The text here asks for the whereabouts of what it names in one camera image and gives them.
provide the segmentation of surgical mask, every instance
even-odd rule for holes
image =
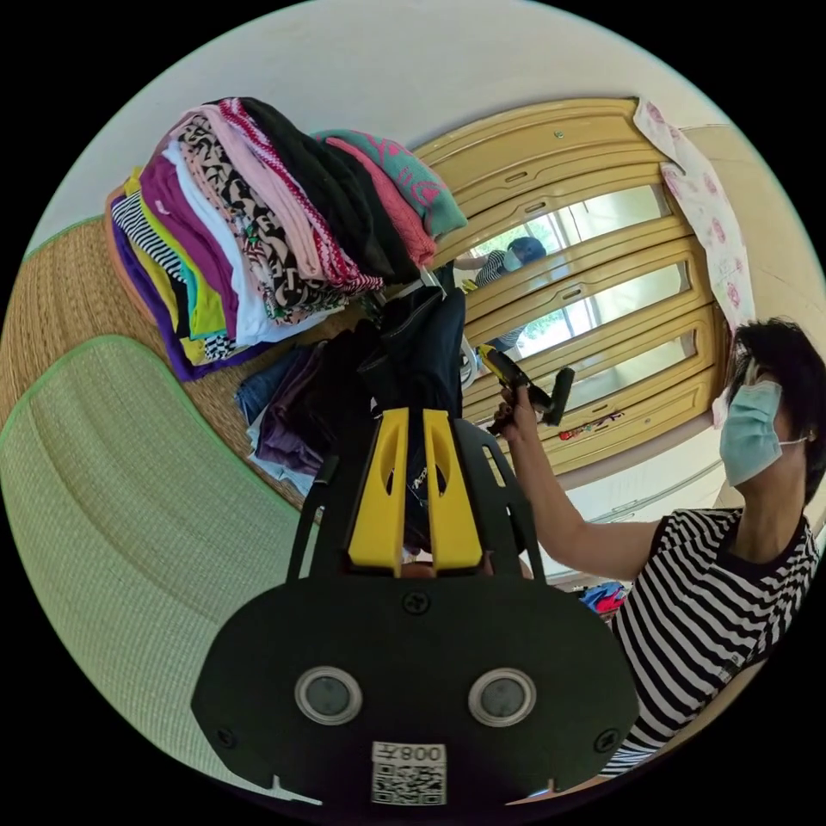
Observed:
[[[513,250],[508,250],[505,253],[505,260],[502,262],[502,266],[505,267],[509,273],[513,273],[522,266],[522,262]]]
[[[756,385],[744,385],[731,400],[729,415],[720,434],[720,458],[725,477],[732,487],[773,465],[783,455],[783,445],[806,441],[805,437],[780,441],[774,432],[780,393],[780,385],[761,381]]]

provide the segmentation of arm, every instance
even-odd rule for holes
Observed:
[[[506,429],[516,478],[533,507],[540,544],[561,565],[593,576],[630,582],[650,555],[658,522],[586,522],[553,475],[539,434],[536,415],[520,389],[515,425]]]
[[[481,269],[488,262],[488,256],[479,258],[456,258],[453,261],[453,269]]]

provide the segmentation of green mat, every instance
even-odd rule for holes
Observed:
[[[89,680],[167,754],[260,792],[188,703],[220,626],[284,581],[298,513],[121,336],[71,351],[18,402],[0,485],[34,592]]]

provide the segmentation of screw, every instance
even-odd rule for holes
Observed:
[[[427,594],[423,594],[422,591],[410,591],[404,595],[402,608],[407,613],[420,616],[423,613],[427,613],[428,608],[430,608],[430,597]]]
[[[594,751],[599,755],[604,755],[610,751],[620,739],[620,733],[616,729],[606,729],[594,740]]]
[[[225,749],[234,749],[236,744],[235,735],[229,729],[218,729],[218,742]]]

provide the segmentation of wardrobe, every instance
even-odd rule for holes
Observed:
[[[730,333],[706,256],[663,184],[667,160],[637,130],[634,100],[515,109],[464,126],[417,156],[453,191],[467,227],[434,267],[537,238],[545,257],[467,294],[472,347],[521,330],[509,355],[550,391],[576,380],[559,428],[543,428],[564,473],[706,413],[724,387]],[[457,282],[473,272],[455,269]],[[500,401],[482,371],[464,416],[484,425]]]

